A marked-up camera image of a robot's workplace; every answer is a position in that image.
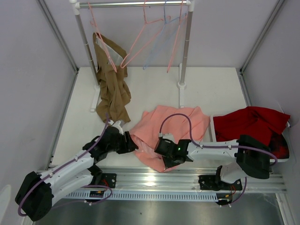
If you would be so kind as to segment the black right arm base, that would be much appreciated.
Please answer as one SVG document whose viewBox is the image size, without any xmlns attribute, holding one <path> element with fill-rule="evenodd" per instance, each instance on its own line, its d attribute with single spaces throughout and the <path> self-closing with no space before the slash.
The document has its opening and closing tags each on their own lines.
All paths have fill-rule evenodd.
<svg viewBox="0 0 300 225">
<path fill-rule="evenodd" d="M 219 166 L 216 170 L 215 175 L 199 175 L 198 183 L 200 185 L 201 190 L 209 190 L 209 191 L 229 191 L 229 193 L 220 193 L 217 194 L 217 202 L 216 204 L 222 208 L 223 206 L 232 207 L 232 204 L 237 200 L 233 199 L 236 191 L 242 190 L 241 180 L 238 179 L 234 183 L 226 183 L 221 180 L 222 166 Z"/>
</svg>

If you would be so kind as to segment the pink skirt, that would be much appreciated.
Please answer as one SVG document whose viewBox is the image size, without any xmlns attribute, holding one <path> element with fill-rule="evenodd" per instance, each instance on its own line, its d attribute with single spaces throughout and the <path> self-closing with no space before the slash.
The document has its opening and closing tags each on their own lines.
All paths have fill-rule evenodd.
<svg viewBox="0 0 300 225">
<path fill-rule="evenodd" d="M 154 152 L 160 128 L 162 128 L 163 134 L 171 133 L 176 143 L 180 139 L 190 138 L 188 120 L 184 116 L 179 116 L 180 113 L 188 116 L 191 120 L 192 138 L 195 141 L 201 141 L 210 124 L 210 117 L 205 115 L 198 106 L 177 109 L 159 105 L 151 112 L 144 112 L 142 119 L 129 131 L 131 138 L 138 146 L 134 152 L 135 156 L 143 164 L 160 173 L 176 168 L 165 169 L 162 156 Z"/>
</svg>

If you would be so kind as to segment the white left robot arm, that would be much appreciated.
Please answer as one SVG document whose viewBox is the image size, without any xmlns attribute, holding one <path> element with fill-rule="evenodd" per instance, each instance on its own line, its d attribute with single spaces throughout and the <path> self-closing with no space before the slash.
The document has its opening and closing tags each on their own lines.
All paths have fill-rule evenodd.
<svg viewBox="0 0 300 225">
<path fill-rule="evenodd" d="M 138 147 L 128 131 L 107 127 L 70 160 L 41 173 L 28 173 L 15 197 L 18 214 L 33 222 L 43 218 L 63 197 L 83 187 L 107 188 L 97 163 L 110 152 L 126 154 Z"/>
</svg>

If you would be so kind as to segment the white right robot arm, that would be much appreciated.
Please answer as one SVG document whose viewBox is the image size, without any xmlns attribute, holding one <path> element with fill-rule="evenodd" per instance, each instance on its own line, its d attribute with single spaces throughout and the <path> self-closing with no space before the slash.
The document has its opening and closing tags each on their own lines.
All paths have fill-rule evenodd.
<svg viewBox="0 0 300 225">
<path fill-rule="evenodd" d="M 196 142 L 193 139 L 175 142 L 172 134 L 160 135 L 154 152 L 162 156 L 166 168 L 205 159 L 226 162 L 218 167 L 214 177 L 214 184 L 219 189 L 244 177 L 268 179 L 273 165 L 270 160 L 278 161 L 269 147 L 248 135 L 225 142 Z"/>
</svg>

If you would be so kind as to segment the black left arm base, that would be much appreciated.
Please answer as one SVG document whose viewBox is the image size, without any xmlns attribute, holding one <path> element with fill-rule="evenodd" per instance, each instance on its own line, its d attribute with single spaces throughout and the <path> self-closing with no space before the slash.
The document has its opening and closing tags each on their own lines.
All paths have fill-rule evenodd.
<svg viewBox="0 0 300 225">
<path fill-rule="evenodd" d="M 103 173 L 103 171 L 96 165 L 88 168 L 92 175 L 91 185 L 102 185 L 110 188 L 115 188 L 117 181 L 117 174 Z"/>
</svg>

